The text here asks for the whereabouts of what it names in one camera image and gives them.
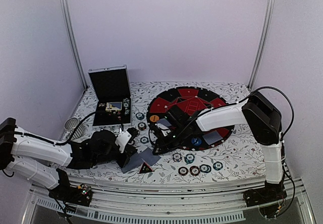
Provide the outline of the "blue card deck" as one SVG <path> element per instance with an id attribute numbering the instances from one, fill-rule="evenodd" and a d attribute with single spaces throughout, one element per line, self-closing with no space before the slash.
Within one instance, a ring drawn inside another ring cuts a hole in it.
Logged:
<path id="1" fill-rule="evenodd" d="M 121 168 L 122 173 L 126 173 L 134 168 L 139 167 L 143 164 L 143 159 L 140 154 L 135 153 L 133 156 L 130 157 L 129 162 Z"/>

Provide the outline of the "single blue backed card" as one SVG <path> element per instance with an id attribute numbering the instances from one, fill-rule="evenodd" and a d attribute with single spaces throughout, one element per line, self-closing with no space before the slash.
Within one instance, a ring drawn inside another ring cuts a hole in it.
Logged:
<path id="1" fill-rule="evenodd" d="M 152 149 L 149 147 L 147 147 L 144 151 L 139 153 L 139 156 L 144 162 L 146 162 L 150 166 L 156 164 L 161 159 L 159 155 L 153 155 Z"/>
<path id="2" fill-rule="evenodd" d="M 166 128 L 172 127 L 172 124 L 167 119 L 160 119 L 156 123 L 161 124 L 161 125 L 165 126 Z"/>
<path id="3" fill-rule="evenodd" d="M 204 134 L 203 139 L 208 145 L 212 145 L 212 144 L 222 140 L 223 138 L 217 131 L 212 131 L 207 134 Z"/>

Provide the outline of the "blue green 50 chip stack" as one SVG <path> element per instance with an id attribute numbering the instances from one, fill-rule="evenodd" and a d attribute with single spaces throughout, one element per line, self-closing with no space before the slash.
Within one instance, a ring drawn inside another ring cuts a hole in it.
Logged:
<path id="1" fill-rule="evenodd" d="M 141 142 L 142 144 L 146 144 L 146 143 L 148 143 L 148 142 L 149 142 L 149 139 L 148 139 L 147 137 L 141 137 L 141 138 L 140 138 L 140 142 Z"/>

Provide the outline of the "blue white 10 chip pile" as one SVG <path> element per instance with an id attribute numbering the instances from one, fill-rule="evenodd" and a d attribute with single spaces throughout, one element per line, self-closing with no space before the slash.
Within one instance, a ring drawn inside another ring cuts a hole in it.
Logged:
<path id="1" fill-rule="evenodd" d="M 173 161 L 174 162 L 180 162 L 182 160 L 182 156 L 181 156 L 181 154 L 180 153 L 174 153 L 173 154 Z"/>
<path id="2" fill-rule="evenodd" d="M 221 169 L 223 168 L 223 164 L 219 161 L 216 161 L 214 164 L 213 164 L 213 169 L 215 171 L 220 171 Z"/>

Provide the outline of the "red black 100 chip pile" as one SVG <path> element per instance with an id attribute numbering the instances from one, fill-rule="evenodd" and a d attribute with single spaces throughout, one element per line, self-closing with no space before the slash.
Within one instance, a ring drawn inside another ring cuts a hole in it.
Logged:
<path id="1" fill-rule="evenodd" d="M 140 122 L 140 123 L 138 124 L 138 129 L 139 129 L 140 131 L 144 131 L 146 128 L 147 128 L 146 123 L 144 123 L 144 122 Z"/>
<path id="2" fill-rule="evenodd" d="M 182 166 L 182 167 L 180 167 L 180 168 L 178 169 L 178 173 L 179 173 L 179 175 L 181 175 L 181 176 L 185 176 L 185 175 L 187 175 L 187 174 L 188 174 L 188 169 L 187 169 L 186 167 Z"/>
<path id="3" fill-rule="evenodd" d="M 197 176 L 197 175 L 200 174 L 200 168 L 198 166 L 195 166 L 195 165 L 194 166 L 191 166 L 190 169 L 189 169 L 189 171 L 190 171 L 190 174 L 192 176 Z"/>

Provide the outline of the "orange big blind button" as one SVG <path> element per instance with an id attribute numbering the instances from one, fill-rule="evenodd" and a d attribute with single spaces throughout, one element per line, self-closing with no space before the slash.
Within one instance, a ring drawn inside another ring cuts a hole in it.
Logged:
<path id="1" fill-rule="evenodd" d="M 159 120 L 159 116 L 158 115 L 151 115 L 149 120 L 153 123 L 157 122 Z"/>

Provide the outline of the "blue green 50 chip pile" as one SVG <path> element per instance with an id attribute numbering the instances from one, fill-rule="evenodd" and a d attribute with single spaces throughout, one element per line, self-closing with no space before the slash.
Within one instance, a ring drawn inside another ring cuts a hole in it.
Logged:
<path id="1" fill-rule="evenodd" d="M 138 119 L 138 120 L 143 120 L 144 119 L 144 117 L 145 117 L 145 115 L 143 114 L 143 113 L 136 113 L 136 118 Z"/>
<path id="2" fill-rule="evenodd" d="M 191 154 L 191 153 L 187 154 L 184 157 L 184 161 L 186 164 L 192 164 L 194 162 L 194 160 L 195 160 L 195 156 L 194 156 L 194 154 Z"/>
<path id="3" fill-rule="evenodd" d="M 207 164 L 202 164 L 199 168 L 202 173 L 208 174 L 211 172 L 211 167 Z"/>

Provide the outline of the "blue small blind button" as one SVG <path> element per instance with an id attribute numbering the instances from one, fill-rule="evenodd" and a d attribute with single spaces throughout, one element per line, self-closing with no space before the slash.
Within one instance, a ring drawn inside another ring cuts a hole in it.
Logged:
<path id="1" fill-rule="evenodd" d="M 191 144 L 194 146 L 199 146 L 202 144 L 202 140 L 198 137 L 194 137 L 191 139 Z"/>

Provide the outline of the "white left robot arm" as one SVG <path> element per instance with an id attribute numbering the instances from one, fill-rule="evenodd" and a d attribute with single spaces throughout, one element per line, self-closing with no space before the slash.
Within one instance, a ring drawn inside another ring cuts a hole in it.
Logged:
<path id="1" fill-rule="evenodd" d="M 82 142 L 73 141 L 83 122 L 77 122 L 67 140 L 58 141 L 25 131 L 14 118 L 5 119 L 1 123 L 1 170 L 12 170 L 50 190 L 55 189 L 63 200 L 70 201 L 75 190 L 66 173 L 41 164 L 41 160 L 73 170 L 86 170 L 109 161 L 116 161 L 123 168 L 137 153 L 131 142 L 139 131 L 133 127 L 122 128 L 118 134 L 95 131 Z"/>

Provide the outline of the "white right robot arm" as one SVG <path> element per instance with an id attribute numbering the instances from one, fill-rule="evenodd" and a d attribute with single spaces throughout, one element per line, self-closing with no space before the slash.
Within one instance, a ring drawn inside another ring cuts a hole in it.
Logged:
<path id="1" fill-rule="evenodd" d="M 165 116 L 173 129 L 158 130 L 153 148 L 154 155 L 165 154 L 184 145 L 191 135 L 215 129 L 247 124 L 254 139 L 262 146 L 265 163 L 265 181 L 261 198 L 273 201 L 281 192 L 278 185 L 284 179 L 284 136 L 282 114 L 257 88 L 235 103 L 196 110 L 192 115 L 177 106 L 171 107 Z"/>

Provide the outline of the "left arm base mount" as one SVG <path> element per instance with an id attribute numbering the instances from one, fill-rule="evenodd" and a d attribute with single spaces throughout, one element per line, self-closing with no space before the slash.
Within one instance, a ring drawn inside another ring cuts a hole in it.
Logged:
<path id="1" fill-rule="evenodd" d="M 49 197 L 60 200 L 64 203 L 72 203 L 76 205 L 89 207 L 93 191 L 90 185 L 80 184 L 77 187 L 63 186 L 59 184 L 49 191 Z"/>

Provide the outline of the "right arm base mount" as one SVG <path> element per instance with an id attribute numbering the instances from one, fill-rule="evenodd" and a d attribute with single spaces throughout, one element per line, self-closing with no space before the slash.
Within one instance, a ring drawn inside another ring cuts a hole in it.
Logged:
<path id="1" fill-rule="evenodd" d="M 269 184 L 265 182 L 265 186 L 258 189 L 249 189 L 243 192 L 243 199 L 247 207 L 262 205 L 273 201 L 282 200 L 287 197 L 284 185 Z"/>

